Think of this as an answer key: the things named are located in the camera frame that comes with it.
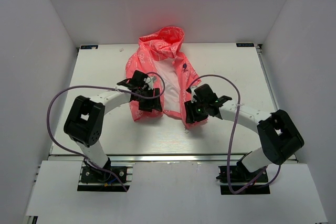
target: cable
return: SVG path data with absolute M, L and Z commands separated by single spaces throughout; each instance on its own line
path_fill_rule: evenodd
M 51 140 L 54 142 L 54 144 L 56 144 L 58 147 L 60 147 L 61 149 L 67 151 L 67 152 L 70 152 L 70 153 L 73 153 L 73 154 L 76 154 L 76 155 L 79 155 L 81 157 L 83 157 L 84 159 L 88 160 L 89 161 L 89 158 L 84 155 L 83 153 L 80 153 L 80 152 L 76 152 L 76 151 L 73 151 L 69 148 L 66 148 L 65 146 L 61 145 L 53 136 L 53 133 L 51 132 L 51 128 L 50 128 L 50 113 L 51 113 L 51 108 L 53 107 L 53 104 L 54 102 L 56 101 L 56 99 L 63 93 L 69 91 L 69 90 L 72 90 L 72 89 L 80 89 L 80 88 L 89 88 L 89 89 L 105 89 L 105 90 L 112 90 L 112 91 L 119 91 L 119 92 L 123 92 L 123 93 L 128 93 L 128 94 L 132 94 L 132 95 L 135 95 L 137 97 L 140 97 L 140 98 L 143 98 L 143 99 L 155 99 L 155 98 L 158 98 L 160 96 L 163 95 L 164 91 L 165 91 L 165 83 L 164 83 L 164 80 L 163 78 L 161 77 L 161 75 L 159 75 L 158 73 L 155 73 L 155 72 L 148 72 L 147 74 L 155 74 L 157 75 L 161 81 L 162 81 L 162 84 L 163 84 L 163 89 L 162 89 L 162 92 L 156 96 L 153 96 L 153 97 L 144 97 L 143 95 L 140 95 L 140 94 L 137 94 L 137 93 L 134 93 L 132 91 L 128 91 L 128 90 L 117 90 L 115 88 L 109 88 L 109 87 L 100 87 L 100 86 L 90 86 L 90 85 L 78 85 L 78 86 L 73 86 L 73 87 L 68 87 L 66 89 L 63 89 L 61 91 L 59 91 L 54 97 L 53 99 L 51 100 L 49 106 L 48 106 L 48 110 L 47 110 L 47 131 L 48 131 L 48 134 L 51 138 Z M 119 177 L 112 171 L 110 170 L 106 170 L 104 168 L 101 168 L 99 167 L 98 165 L 96 165 L 95 163 L 89 161 L 91 166 L 93 166 L 94 168 L 98 169 L 98 170 L 101 170 L 103 172 L 106 172 L 106 173 L 109 173 L 111 174 L 113 177 L 115 177 L 118 182 L 121 184 L 121 186 L 124 188 L 125 191 L 127 191 L 127 188 L 125 187 L 125 185 L 121 182 L 121 180 L 119 179 Z
M 226 80 L 228 83 L 231 84 L 232 87 L 234 87 L 234 89 L 236 90 L 237 95 L 238 95 L 237 112 L 236 112 L 235 119 L 234 119 L 234 122 L 233 122 L 232 130 L 231 130 L 231 135 L 230 135 L 230 141 L 229 141 L 229 148 L 228 148 L 228 151 L 227 151 L 226 176 L 227 176 L 227 184 L 228 184 L 230 192 L 232 194 L 239 194 L 242 191 L 244 191 L 247 187 L 249 187 L 251 184 L 253 184 L 263 174 L 263 172 L 266 170 L 266 167 L 264 167 L 261 170 L 261 172 L 257 174 L 257 176 L 255 176 L 250 182 L 248 182 L 246 185 L 244 185 L 239 190 L 234 191 L 232 189 L 231 178 L 230 178 L 230 158 L 231 158 L 231 150 L 232 150 L 233 137 L 235 135 L 236 126 L 237 126 L 237 123 L 238 123 L 239 110 L 240 110 L 240 91 L 238 90 L 237 86 L 232 81 L 230 81 L 229 79 L 227 79 L 227 78 L 225 78 L 223 76 L 220 76 L 218 74 L 205 74 L 203 76 L 199 76 L 198 78 L 196 78 L 195 80 L 192 81 L 192 83 L 189 85 L 188 88 L 190 88 L 197 80 L 199 80 L 200 78 L 203 78 L 203 77 L 218 77 L 218 78 L 221 78 L 223 80 Z
M 257 188 L 264 188 L 264 187 L 269 186 L 270 184 L 272 184 L 277 179 L 277 177 L 279 176 L 280 169 L 281 169 L 281 165 L 279 165 L 277 173 L 275 174 L 274 178 L 270 182 L 268 182 L 267 184 L 258 186 Z

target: purple cable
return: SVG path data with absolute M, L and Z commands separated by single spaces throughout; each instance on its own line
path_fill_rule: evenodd
M 281 165 L 279 165 L 277 173 L 275 174 L 274 178 L 270 182 L 268 182 L 267 184 L 258 186 L 257 188 L 264 188 L 264 187 L 269 186 L 270 184 L 272 184 L 277 179 L 277 177 L 279 176 L 280 169 L 281 169 Z
M 218 74 L 205 74 L 203 76 L 199 76 L 198 78 L 196 78 L 195 80 L 192 81 L 192 83 L 189 85 L 189 88 L 200 78 L 203 78 L 203 77 L 218 77 L 218 78 L 221 78 L 223 80 L 226 80 L 228 83 L 230 83 L 232 85 L 232 87 L 234 87 L 234 89 L 236 90 L 237 92 L 237 95 L 238 95 L 238 100 L 237 100 L 237 112 L 236 112 L 236 115 L 235 115 L 235 120 L 233 122 L 233 126 L 232 126 L 232 130 L 231 130 L 231 136 L 230 136 L 230 141 L 229 141 L 229 149 L 227 151 L 227 161 L 226 161 L 226 176 L 227 176 L 227 184 L 229 186 L 229 190 L 232 194 L 239 194 L 241 193 L 242 191 L 244 191 L 247 187 L 249 187 L 250 185 L 252 185 L 254 183 L 254 181 L 256 181 L 261 175 L 262 173 L 266 170 L 266 167 L 264 167 L 260 173 L 257 174 L 257 176 L 255 176 L 250 182 L 248 182 L 245 186 L 243 186 L 242 188 L 240 188 L 239 190 L 237 191 L 234 191 L 232 189 L 232 185 L 231 185 L 231 178 L 230 178 L 230 158 L 231 158 L 231 150 L 232 150 L 232 143 L 233 143 L 233 137 L 235 135 L 235 131 L 236 131 L 236 126 L 237 126 L 237 123 L 238 123 L 238 116 L 239 116 L 239 110 L 240 110 L 240 91 L 238 90 L 237 86 L 232 82 L 230 81 L 229 79 L 223 77 L 223 76 L 220 76 Z
M 144 97 L 143 95 L 139 95 L 139 94 L 136 94 L 136 93 L 134 93 L 134 92 L 132 92 L 132 91 L 128 91 L 128 90 L 117 90 L 117 89 L 115 89 L 115 88 L 100 87 L 100 86 L 90 86 L 90 85 L 79 85 L 79 86 L 68 87 L 68 88 L 63 89 L 62 91 L 58 92 L 58 93 L 53 97 L 53 99 L 51 100 L 51 102 L 50 102 L 50 104 L 49 104 L 49 106 L 48 106 L 48 110 L 47 110 L 47 131 L 48 131 L 48 134 L 49 134 L 51 140 L 54 142 L 54 144 L 56 144 L 56 145 L 57 145 L 58 147 L 60 147 L 61 149 L 65 150 L 65 151 L 67 151 L 67 152 L 71 152 L 71 153 L 73 153 L 73 154 L 79 155 L 79 156 L 81 156 L 81 157 L 83 157 L 84 159 L 86 159 L 86 160 L 89 161 L 89 158 L 88 158 L 86 155 L 84 155 L 83 153 L 76 152 L 76 151 L 73 151 L 73 150 L 71 150 L 71 149 L 66 148 L 65 146 L 61 145 L 61 144 L 54 138 L 54 136 L 53 136 L 53 134 L 52 134 L 52 132 L 51 132 L 51 128 L 50 128 L 50 112 L 51 112 L 51 108 L 53 107 L 53 104 L 54 104 L 54 102 L 56 101 L 56 99 L 57 99 L 61 94 L 65 93 L 65 92 L 67 92 L 67 91 L 69 91 L 69 90 L 71 90 L 71 89 L 80 89 L 80 88 L 105 89 L 105 90 L 119 91 L 119 92 L 122 92 L 122 93 L 132 94 L 132 95 L 135 95 L 135 96 L 140 97 L 140 98 L 143 98 L 143 99 L 155 99 L 155 98 L 158 98 L 158 97 L 160 97 L 160 96 L 163 95 L 163 93 L 164 93 L 164 91 L 165 91 L 165 83 L 164 83 L 163 78 L 161 77 L 161 75 L 159 75 L 158 73 L 155 73 L 155 72 L 148 72 L 147 74 L 150 74 L 150 73 L 153 73 L 153 74 L 157 75 L 157 76 L 161 79 L 162 84 L 163 84 L 162 92 L 161 92 L 160 94 L 158 94 L 158 95 L 153 96 L 153 97 Z M 101 170 L 101 171 L 103 171 L 103 172 L 109 173 L 109 174 L 111 174 L 112 176 L 114 176 L 114 177 L 118 180 L 118 182 L 121 184 L 121 186 L 124 188 L 124 190 L 127 191 L 127 188 L 125 187 L 125 185 L 121 182 L 120 178 L 119 178 L 114 172 L 112 172 L 112 171 L 110 171 L 110 170 L 106 170 L 106 169 L 104 169 L 104 168 L 101 168 L 101 167 L 99 167 L 98 165 L 96 165 L 95 163 L 93 163 L 93 162 L 91 162 L 91 161 L 89 161 L 89 162 L 90 162 L 90 164 L 91 164 L 94 168 L 96 168 L 96 169 L 98 169 L 98 170 Z

